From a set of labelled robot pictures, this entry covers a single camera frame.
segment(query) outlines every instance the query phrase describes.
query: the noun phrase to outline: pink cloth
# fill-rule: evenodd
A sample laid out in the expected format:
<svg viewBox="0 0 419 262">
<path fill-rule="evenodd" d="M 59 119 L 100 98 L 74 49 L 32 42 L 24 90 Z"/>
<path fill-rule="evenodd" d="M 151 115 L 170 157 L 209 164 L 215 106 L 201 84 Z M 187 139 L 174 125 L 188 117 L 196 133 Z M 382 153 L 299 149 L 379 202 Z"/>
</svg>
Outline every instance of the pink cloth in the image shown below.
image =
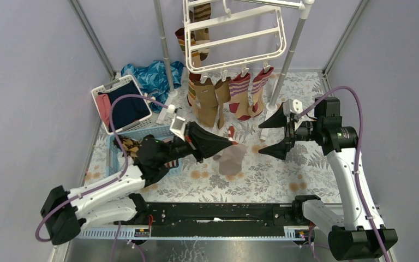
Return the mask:
<svg viewBox="0 0 419 262">
<path fill-rule="evenodd" d="M 109 126 L 111 103 L 108 98 L 108 95 L 100 94 L 98 97 L 95 98 L 95 102 L 97 103 L 97 107 L 99 108 L 100 119 L 102 119 L 102 122 Z"/>
</svg>

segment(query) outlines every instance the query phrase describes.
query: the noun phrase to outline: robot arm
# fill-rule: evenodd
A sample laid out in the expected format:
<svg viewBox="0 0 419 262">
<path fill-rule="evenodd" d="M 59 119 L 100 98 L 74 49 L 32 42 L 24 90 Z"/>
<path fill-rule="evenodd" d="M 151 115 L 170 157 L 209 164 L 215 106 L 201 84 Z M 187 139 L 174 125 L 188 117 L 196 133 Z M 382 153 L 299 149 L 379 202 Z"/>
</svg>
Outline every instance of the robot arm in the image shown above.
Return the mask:
<svg viewBox="0 0 419 262">
<path fill-rule="evenodd" d="M 146 219 L 147 205 L 140 194 L 132 192 L 160 181 L 169 171 L 165 163 L 192 154 L 198 162 L 212 157 L 234 142 L 202 129 L 195 122 L 185 122 L 180 109 L 175 112 L 170 130 L 172 141 L 144 138 L 137 158 L 121 172 L 94 184 L 65 191 L 62 186 L 49 193 L 41 210 L 45 217 L 60 203 L 73 199 L 48 218 L 45 225 L 54 245 L 73 239 L 82 229 L 114 221 Z"/>
<path fill-rule="evenodd" d="M 320 145 L 337 180 L 344 219 L 330 211 L 317 196 L 303 196 L 302 200 L 295 200 L 302 206 L 302 215 L 328 236 L 330 250 L 337 260 L 377 258 L 382 250 L 364 211 L 353 172 L 357 133 L 353 127 L 342 127 L 339 106 L 337 98 L 326 98 L 316 106 L 315 117 L 310 117 L 314 121 L 308 121 L 306 117 L 297 118 L 303 111 L 302 103 L 287 100 L 271 118 L 259 125 L 260 128 L 284 127 L 284 139 L 259 152 L 285 160 L 296 141 L 315 141 Z M 385 228 L 368 189 L 362 164 L 359 166 L 360 188 L 388 250 L 397 242 L 396 231 Z"/>
</svg>

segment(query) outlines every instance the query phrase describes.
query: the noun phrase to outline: drying rack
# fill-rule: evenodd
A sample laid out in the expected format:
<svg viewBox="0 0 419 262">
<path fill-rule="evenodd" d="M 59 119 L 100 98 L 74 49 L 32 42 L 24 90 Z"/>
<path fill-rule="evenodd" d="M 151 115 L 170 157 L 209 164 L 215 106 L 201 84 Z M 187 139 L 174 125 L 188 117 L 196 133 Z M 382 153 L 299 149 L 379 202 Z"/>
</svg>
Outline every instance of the drying rack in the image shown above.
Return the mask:
<svg viewBox="0 0 419 262">
<path fill-rule="evenodd" d="M 196 23 L 190 23 L 189 21 L 189 8 L 206 4 L 206 3 L 212 3 L 222 1 L 222 4 L 224 5 L 224 10 L 226 12 L 225 16 L 216 17 L 213 19 L 209 19 L 206 21 L 196 22 Z M 247 68 L 246 65 L 249 63 L 255 63 L 259 61 L 264 61 L 264 67 L 266 68 L 267 60 L 274 59 L 282 55 L 282 53 L 286 50 L 286 38 L 285 33 L 283 29 L 283 21 L 282 17 L 280 15 L 280 7 L 286 7 L 286 8 L 293 8 L 300 11 L 300 18 L 298 19 L 298 23 L 295 28 L 295 32 L 293 34 L 293 37 L 291 39 L 291 43 L 285 58 L 285 61 L 282 66 L 282 70 L 280 72 L 280 76 L 277 79 L 275 83 L 275 88 L 272 90 L 272 95 L 269 103 L 266 105 L 266 118 L 268 119 L 271 117 L 275 111 L 277 110 L 277 99 L 279 97 L 280 90 L 282 89 L 283 82 L 285 80 L 286 74 L 288 72 L 288 69 L 290 67 L 291 60 L 293 58 L 293 54 L 295 53 L 296 45 L 298 44 L 298 40 L 300 38 L 301 32 L 303 30 L 304 23 L 306 22 L 306 19 L 309 16 L 310 9 L 312 7 L 312 4 L 314 3 L 314 0 L 304 0 L 299 3 L 297 2 L 288 2 L 288 1 L 282 1 L 282 0 L 236 0 L 236 1 L 242 1 L 242 2 L 251 2 L 251 3 L 258 3 L 258 4 L 264 4 L 263 7 L 258 7 L 254 9 L 250 9 L 247 11 L 242 11 L 239 13 L 232 14 L 230 8 L 228 8 L 228 5 L 226 3 L 226 0 L 195 0 L 195 1 L 189 1 L 189 0 L 183 0 L 183 12 L 184 12 L 184 30 L 185 30 L 185 63 L 187 69 L 192 73 L 202 74 L 202 78 L 207 78 L 206 73 L 210 71 L 215 70 L 221 70 L 226 71 L 229 67 L 239 66 L 242 65 L 242 71 L 246 72 Z M 155 12 L 157 15 L 158 20 L 158 26 L 160 29 L 160 38 L 161 38 L 161 46 L 163 48 L 163 60 L 166 67 L 166 74 L 167 79 L 170 86 L 170 93 L 168 96 L 168 99 L 166 100 L 166 105 L 171 104 L 172 100 L 175 96 L 177 96 L 177 91 L 174 89 L 174 85 L 172 84 L 172 75 L 171 75 L 171 63 L 169 61 L 169 54 L 167 50 L 167 43 L 166 43 L 166 35 L 164 32 L 164 26 L 163 26 L 163 17 L 161 14 L 161 6 L 160 6 L 160 0 L 154 0 L 155 4 Z M 217 41 L 211 41 L 209 43 L 204 43 L 200 45 L 190 45 L 190 33 L 191 31 L 202 29 L 202 28 L 208 28 L 216 25 L 223 25 L 225 23 L 231 23 L 235 22 L 241 19 L 245 19 L 248 17 L 258 16 L 261 14 L 271 13 L 274 12 L 276 14 L 277 23 L 275 24 L 274 28 L 258 31 L 250 34 L 245 35 L 239 35 L 237 37 L 217 40 Z M 195 68 L 191 64 L 191 52 L 199 49 L 209 48 L 225 43 L 230 43 L 233 41 L 243 40 L 247 38 L 252 37 L 259 37 L 261 35 L 266 34 L 277 34 L 279 36 L 280 44 L 278 45 L 278 49 L 273 53 L 267 53 L 260 56 L 254 56 L 254 57 L 247 57 L 238 59 L 235 61 L 227 61 L 223 63 L 217 63 L 213 65 L 205 65 L 203 67 Z M 163 119 L 165 117 L 166 110 L 162 110 L 160 115 L 158 116 L 157 123 L 162 123 Z M 268 135 L 269 129 L 263 129 L 261 132 L 261 140 L 266 140 Z"/>
</svg>

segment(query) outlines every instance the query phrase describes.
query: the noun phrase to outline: blue basket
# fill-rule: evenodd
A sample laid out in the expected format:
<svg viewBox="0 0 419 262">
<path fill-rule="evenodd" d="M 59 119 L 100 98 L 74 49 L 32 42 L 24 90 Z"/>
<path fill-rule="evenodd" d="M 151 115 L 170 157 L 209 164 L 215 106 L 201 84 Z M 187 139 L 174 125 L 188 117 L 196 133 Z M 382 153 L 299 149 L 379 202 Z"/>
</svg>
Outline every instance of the blue basket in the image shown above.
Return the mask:
<svg viewBox="0 0 419 262">
<path fill-rule="evenodd" d="M 129 132 L 120 133 L 121 136 L 126 136 L 128 138 L 134 139 L 134 140 L 141 140 L 146 135 L 153 135 L 156 139 L 163 140 L 165 138 L 172 138 L 174 135 L 169 130 L 170 126 L 160 126 L 160 127 L 150 127 L 150 128 L 144 128 Z M 113 141 L 115 140 L 114 135 L 110 135 L 107 138 L 107 168 L 106 168 L 106 174 L 107 176 L 111 176 L 117 172 L 119 172 L 120 166 L 118 161 L 118 153 L 121 151 L 118 147 L 113 144 Z M 179 165 L 175 168 L 171 168 L 167 176 L 173 176 L 173 175 L 179 175 L 181 173 L 181 166 L 182 161 L 179 159 L 178 161 Z"/>
</svg>

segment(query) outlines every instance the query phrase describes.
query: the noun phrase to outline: floral tablecloth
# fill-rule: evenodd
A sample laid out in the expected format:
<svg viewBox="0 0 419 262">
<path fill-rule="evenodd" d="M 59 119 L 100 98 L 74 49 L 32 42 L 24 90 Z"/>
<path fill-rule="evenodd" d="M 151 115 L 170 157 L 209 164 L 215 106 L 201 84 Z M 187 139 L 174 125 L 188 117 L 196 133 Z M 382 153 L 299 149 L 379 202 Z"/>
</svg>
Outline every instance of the floral tablecloth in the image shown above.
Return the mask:
<svg viewBox="0 0 419 262">
<path fill-rule="evenodd" d="M 274 71 L 265 86 L 266 103 L 278 75 Z M 235 77 L 236 74 L 229 73 L 229 76 Z M 220 74 L 212 73 L 210 77 L 216 83 Z M 184 72 L 182 87 L 178 89 L 178 97 L 173 104 L 184 109 L 187 120 L 197 121 L 185 98 L 187 90 L 188 74 Z M 322 93 L 317 73 L 288 73 L 278 103 L 296 98 L 306 108 Z M 140 190 L 146 201 L 290 203 L 296 195 L 316 194 L 326 203 L 341 203 L 333 171 L 317 144 L 296 142 L 287 161 L 280 161 L 258 153 L 260 148 L 276 144 L 283 138 L 281 128 L 271 129 L 267 141 L 260 141 L 261 130 L 258 124 L 264 121 L 265 112 L 256 118 L 239 121 L 229 111 L 229 105 L 225 104 L 224 116 L 226 124 L 221 134 L 226 135 L 227 127 L 234 126 L 236 141 L 248 147 L 242 171 L 236 175 L 223 176 L 218 172 L 218 162 L 205 159 L 203 164 L 198 164 L 193 156 L 188 156 L 182 159 L 179 175 L 165 176 L 158 183 Z M 170 118 L 165 120 L 165 124 L 170 122 Z M 101 128 L 86 171 L 85 184 L 105 177 L 106 138 L 107 134 Z"/>
</svg>

